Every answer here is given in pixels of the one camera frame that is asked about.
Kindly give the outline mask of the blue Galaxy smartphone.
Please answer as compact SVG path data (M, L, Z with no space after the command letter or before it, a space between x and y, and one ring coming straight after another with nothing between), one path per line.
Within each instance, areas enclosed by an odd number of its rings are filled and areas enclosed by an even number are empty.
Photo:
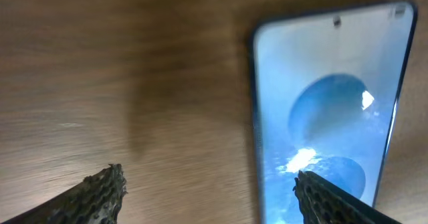
M302 223L312 171L375 205L418 18L390 0L259 23L248 41L260 221Z

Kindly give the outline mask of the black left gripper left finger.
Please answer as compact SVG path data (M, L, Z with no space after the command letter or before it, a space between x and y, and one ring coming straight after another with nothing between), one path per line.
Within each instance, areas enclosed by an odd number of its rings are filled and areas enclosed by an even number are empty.
M126 194L122 165L110 164L58 196L3 223L117 224Z

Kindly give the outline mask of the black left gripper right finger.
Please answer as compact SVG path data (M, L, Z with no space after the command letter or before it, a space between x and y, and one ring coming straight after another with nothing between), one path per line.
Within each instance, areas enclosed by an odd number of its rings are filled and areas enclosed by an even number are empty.
M294 180L304 224L401 224L312 171Z

